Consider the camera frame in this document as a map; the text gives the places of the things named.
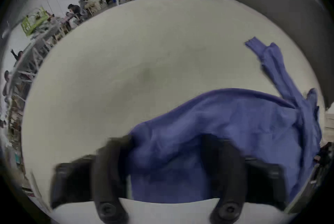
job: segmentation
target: table surface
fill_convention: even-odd
[[[112,28],[105,24],[115,18]],[[323,126],[323,98],[302,52],[237,1],[136,0],[73,30],[44,60],[24,112],[25,168],[43,199],[56,164],[93,154],[108,138],[203,92],[235,87],[279,96],[244,45],[254,36],[281,48],[301,93],[318,89]]]

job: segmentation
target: blue cloth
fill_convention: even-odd
[[[246,89],[219,89],[137,125],[130,134],[135,148],[128,157],[132,195],[153,203],[210,199],[209,178],[200,158],[200,137],[230,139],[244,155],[285,168],[291,201],[313,169],[320,149],[317,94],[304,99],[287,74],[274,43],[257,38],[246,45],[259,57],[282,98]]]

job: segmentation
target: blue sweater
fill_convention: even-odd
[[[287,74],[281,51],[257,38],[246,45],[259,57],[282,98],[246,89],[219,89],[140,123],[130,134],[128,157],[135,200],[185,203],[210,199],[209,178],[200,157],[200,137],[230,139],[244,155],[285,168],[291,201],[313,169],[320,149],[317,94],[304,99]]]

